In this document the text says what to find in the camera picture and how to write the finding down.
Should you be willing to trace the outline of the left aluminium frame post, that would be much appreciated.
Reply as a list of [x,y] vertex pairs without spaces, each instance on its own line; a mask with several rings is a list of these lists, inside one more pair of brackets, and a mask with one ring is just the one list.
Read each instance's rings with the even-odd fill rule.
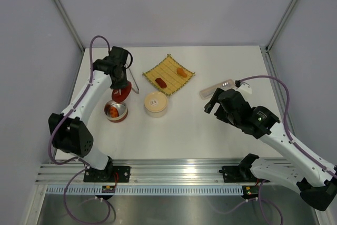
[[79,50],[81,51],[81,53],[83,54],[85,52],[85,46],[73,24],[73,22],[71,21],[63,3],[61,0],[52,0],[53,4],[55,5],[58,13],[60,14],[65,26],[67,27],[68,31],[71,34],[72,39],[74,40],[75,44],[77,45],[77,47],[79,48]]

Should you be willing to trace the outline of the aluminium frame post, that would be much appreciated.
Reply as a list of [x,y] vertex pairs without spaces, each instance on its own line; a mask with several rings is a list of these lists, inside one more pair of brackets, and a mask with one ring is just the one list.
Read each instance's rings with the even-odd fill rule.
[[72,39],[74,40],[75,44],[77,45],[77,47],[79,48],[79,50],[81,51],[81,53],[83,54],[85,52],[85,46],[73,24],[73,22],[71,21],[63,3],[61,0],[52,0],[53,4],[55,5],[58,13],[60,14],[65,26],[67,27],[68,31],[71,34]]
[[270,53],[272,47],[276,43],[277,39],[280,37],[283,29],[286,26],[286,23],[288,22],[289,18],[291,17],[293,11],[295,10],[297,4],[300,0],[290,0],[289,4],[287,5],[280,21],[278,22],[276,29],[274,30],[269,42],[267,43],[265,49],[267,53]]

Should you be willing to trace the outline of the orange spotted food piece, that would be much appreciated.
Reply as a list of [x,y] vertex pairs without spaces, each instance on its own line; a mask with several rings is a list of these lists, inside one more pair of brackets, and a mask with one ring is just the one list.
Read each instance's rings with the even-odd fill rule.
[[110,113],[110,117],[111,118],[117,118],[117,117],[119,117],[118,109],[115,108],[114,106],[110,107],[109,113]]

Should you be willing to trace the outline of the woven bamboo tray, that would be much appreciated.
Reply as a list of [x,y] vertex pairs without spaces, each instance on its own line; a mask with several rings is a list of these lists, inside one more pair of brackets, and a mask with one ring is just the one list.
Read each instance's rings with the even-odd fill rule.
[[[176,69],[181,67],[187,74],[186,78],[179,76]],[[153,85],[159,92],[164,93],[166,96],[170,97],[177,91],[181,90],[195,75],[195,72],[191,72],[184,66],[182,66],[178,61],[176,61],[171,54],[168,54],[161,62],[150,70],[143,73],[143,76],[148,80],[148,82]],[[167,87],[162,89],[155,82],[155,79],[160,77],[165,81]]]

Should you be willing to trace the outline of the right aluminium frame post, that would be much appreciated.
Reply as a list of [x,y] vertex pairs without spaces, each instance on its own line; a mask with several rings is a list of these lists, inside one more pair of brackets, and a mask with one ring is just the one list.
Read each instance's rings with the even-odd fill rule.
[[291,17],[293,11],[295,10],[297,4],[300,0],[290,0],[289,4],[287,5],[280,21],[278,22],[276,29],[274,30],[269,42],[267,43],[265,49],[267,53],[270,53],[272,47],[276,43],[277,39],[280,37],[283,29],[286,26],[286,23],[288,22],[289,18]]

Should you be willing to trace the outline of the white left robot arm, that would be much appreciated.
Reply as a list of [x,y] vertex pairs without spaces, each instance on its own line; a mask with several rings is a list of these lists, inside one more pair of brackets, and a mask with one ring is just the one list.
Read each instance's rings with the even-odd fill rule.
[[113,46],[103,59],[90,61],[88,81],[60,114],[51,114],[48,119],[51,139],[49,148],[73,155],[85,166],[85,182],[117,182],[122,174],[114,168],[113,160],[94,147],[94,138],[87,128],[90,116],[107,89],[127,88],[126,70],[132,65],[132,54],[121,47]]

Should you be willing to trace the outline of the red round lid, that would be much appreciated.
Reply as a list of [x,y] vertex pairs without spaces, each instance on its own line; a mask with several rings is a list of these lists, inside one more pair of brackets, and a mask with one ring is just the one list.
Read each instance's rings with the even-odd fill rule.
[[111,98],[114,102],[121,103],[126,100],[132,89],[131,82],[127,82],[127,86],[123,89],[114,89],[111,94]]

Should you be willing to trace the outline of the metal serving tongs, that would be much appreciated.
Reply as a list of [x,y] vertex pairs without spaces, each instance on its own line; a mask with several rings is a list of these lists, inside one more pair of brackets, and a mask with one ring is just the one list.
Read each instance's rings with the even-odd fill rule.
[[127,76],[128,76],[128,80],[131,83],[131,90],[135,93],[135,94],[139,94],[140,93],[140,89],[139,86],[137,84],[136,78],[133,74],[132,68],[131,68],[131,60],[127,60],[126,62],[126,72],[127,72]]

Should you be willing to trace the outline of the red-based steel lunch container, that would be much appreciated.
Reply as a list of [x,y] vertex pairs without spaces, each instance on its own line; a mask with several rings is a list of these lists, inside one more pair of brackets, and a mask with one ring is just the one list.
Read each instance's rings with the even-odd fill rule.
[[108,101],[104,106],[104,113],[110,122],[122,122],[128,116],[128,107],[124,102]]

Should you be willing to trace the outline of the dark red meat slice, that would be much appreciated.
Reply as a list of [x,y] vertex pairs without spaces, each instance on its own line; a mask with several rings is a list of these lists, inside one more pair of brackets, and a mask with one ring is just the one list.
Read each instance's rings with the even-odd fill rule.
[[167,84],[165,83],[165,81],[163,79],[161,79],[160,77],[155,79],[155,82],[159,85],[160,88],[164,89],[167,87]]

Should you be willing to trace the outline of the beige steel lunch container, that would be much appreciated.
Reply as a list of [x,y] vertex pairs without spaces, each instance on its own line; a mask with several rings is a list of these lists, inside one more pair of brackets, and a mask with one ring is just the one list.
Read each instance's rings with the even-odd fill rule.
[[152,118],[161,118],[167,113],[167,105],[144,105],[145,112]]

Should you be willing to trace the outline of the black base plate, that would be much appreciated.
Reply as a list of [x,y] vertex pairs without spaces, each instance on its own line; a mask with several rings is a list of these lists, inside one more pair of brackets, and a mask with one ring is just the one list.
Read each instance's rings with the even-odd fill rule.
[[253,175],[252,166],[244,167],[239,165],[225,165],[219,170],[225,183],[257,183],[267,179],[257,178]]
[[128,183],[130,180],[131,167],[113,166],[112,169],[97,170],[88,169],[84,173],[83,181],[86,183]]

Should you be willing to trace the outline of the cream round lid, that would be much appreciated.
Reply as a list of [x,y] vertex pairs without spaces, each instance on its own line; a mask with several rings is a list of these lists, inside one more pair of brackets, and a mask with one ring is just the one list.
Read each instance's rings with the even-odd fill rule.
[[166,95],[162,92],[152,92],[149,93],[145,100],[144,100],[144,105],[146,104],[151,104],[151,105],[167,105],[168,104],[168,99]]

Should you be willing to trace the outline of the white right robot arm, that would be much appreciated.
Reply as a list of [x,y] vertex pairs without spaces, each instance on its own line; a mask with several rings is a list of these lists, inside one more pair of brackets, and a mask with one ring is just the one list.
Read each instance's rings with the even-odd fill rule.
[[292,168],[273,164],[249,153],[234,169],[223,166],[225,182],[266,180],[298,193],[305,203],[325,211],[336,197],[336,166],[320,158],[293,135],[287,135],[283,123],[263,106],[251,107],[234,89],[217,88],[204,107],[210,113],[214,106],[218,120],[240,129],[281,154]]

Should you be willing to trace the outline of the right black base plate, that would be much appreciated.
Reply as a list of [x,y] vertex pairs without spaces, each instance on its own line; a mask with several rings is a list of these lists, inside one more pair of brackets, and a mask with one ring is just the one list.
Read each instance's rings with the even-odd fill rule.
[[225,165],[219,170],[225,183],[257,183],[267,179],[257,178],[253,175],[252,166],[244,167],[239,165]]

